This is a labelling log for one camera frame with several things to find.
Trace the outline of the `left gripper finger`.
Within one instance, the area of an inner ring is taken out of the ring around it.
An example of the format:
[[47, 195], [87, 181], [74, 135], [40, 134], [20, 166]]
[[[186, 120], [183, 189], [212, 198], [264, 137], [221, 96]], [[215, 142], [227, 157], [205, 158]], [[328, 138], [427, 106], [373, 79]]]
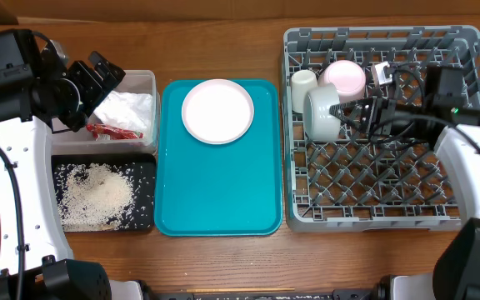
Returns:
[[105, 98], [102, 79], [84, 61], [74, 62], [68, 71], [68, 79], [77, 86], [79, 91], [78, 111], [90, 117]]
[[100, 84], [106, 93], [114, 90], [126, 75], [122, 68], [109, 62], [97, 51], [92, 51], [88, 60], [92, 63], [93, 69], [101, 78]]

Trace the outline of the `pink bowl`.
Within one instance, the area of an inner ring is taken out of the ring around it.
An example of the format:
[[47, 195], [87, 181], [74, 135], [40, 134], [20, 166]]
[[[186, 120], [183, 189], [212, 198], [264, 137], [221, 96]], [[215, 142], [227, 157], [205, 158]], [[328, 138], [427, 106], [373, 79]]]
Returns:
[[340, 103], [362, 99], [366, 90], [366, 74], [355, 62], [341, 60], [330, 63], [321, 73], [317, 84], [333, 84], [337, 89]]

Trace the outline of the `grey bowl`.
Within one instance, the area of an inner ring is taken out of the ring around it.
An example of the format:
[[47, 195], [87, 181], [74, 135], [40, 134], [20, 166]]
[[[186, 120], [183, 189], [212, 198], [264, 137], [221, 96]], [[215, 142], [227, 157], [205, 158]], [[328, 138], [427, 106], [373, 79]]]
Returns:
[[330, 113], [339, 104], [336, 87], [314, 87], [306, 94], [303, 104], [303, 128], [309, 139], [320, 143], [332, 143], [338, 139], [341, 121]]

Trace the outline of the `white napkin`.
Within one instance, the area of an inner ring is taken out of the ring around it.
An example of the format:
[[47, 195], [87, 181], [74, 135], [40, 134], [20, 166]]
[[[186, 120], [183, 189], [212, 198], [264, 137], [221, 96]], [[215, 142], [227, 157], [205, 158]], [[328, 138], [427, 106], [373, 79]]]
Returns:
[[154, 109], [149, 93], [112, 91], [93, 114], [108, 126], [147, 134], [154, 127]]

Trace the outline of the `red snack wrapper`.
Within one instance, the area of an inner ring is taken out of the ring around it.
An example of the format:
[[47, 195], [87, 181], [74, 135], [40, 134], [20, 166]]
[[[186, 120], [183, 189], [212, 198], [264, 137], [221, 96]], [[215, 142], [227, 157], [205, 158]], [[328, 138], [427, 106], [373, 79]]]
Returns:
[[123, 140], [143, 138], [143, 133], [112, 127], [106, 124], [88, 124], [86, 129], [96, 140]]

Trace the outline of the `white cup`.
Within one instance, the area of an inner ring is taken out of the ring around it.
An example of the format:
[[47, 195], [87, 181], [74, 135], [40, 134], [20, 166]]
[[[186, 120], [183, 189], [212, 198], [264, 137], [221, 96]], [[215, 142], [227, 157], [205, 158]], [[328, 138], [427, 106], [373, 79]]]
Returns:
[[295, 113], [303, 113], [303, 104], [307, 92], [318, 85], [315, 72], [300, 70], [291, 77], [291, 100], [292, 110]]

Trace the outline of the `pink plate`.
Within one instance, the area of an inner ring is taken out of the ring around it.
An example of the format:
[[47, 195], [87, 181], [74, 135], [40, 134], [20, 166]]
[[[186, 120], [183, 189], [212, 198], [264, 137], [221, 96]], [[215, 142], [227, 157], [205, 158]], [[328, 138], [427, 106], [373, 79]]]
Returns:
[[211, 145], [232, 143], [243, 136], [254, 119], [254, 103], [239, 83], [210, 79], [193, 87], [182, 102], [182, 123], [198, 141]]

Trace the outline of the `wooden chopstick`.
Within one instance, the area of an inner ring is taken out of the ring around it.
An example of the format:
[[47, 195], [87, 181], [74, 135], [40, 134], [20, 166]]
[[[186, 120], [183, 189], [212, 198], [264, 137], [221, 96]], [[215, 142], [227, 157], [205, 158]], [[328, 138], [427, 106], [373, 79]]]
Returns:
[[257, 293], [257, 292], [292, 292], [294, 287], [226, 287], [226, 288], [189, 288], [187, 293]]

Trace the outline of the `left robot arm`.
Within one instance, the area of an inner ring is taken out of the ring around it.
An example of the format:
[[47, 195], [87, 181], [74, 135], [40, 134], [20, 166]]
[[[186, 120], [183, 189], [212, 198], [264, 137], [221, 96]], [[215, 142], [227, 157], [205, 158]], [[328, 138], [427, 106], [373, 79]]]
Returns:
[[124, 71], [97, 52], [69, 62], [40, 32], [0, 32], [0, 299], [149, 299], [73, 256], [53, 185], [53, 120], [83, 128]]

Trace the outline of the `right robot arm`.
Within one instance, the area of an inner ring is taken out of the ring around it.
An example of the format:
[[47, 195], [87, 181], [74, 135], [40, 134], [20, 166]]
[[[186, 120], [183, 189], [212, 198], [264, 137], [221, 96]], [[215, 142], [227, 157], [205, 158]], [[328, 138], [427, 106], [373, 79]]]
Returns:
[[387, 276], [374, 299], [480, 299], [480, 110], [466, 108], [460, 67], [428, 67], [419, 106], [369, 97], [329, 112], [379, 143], [426, 143], [442, 164], [462, 228], [432, 272]]

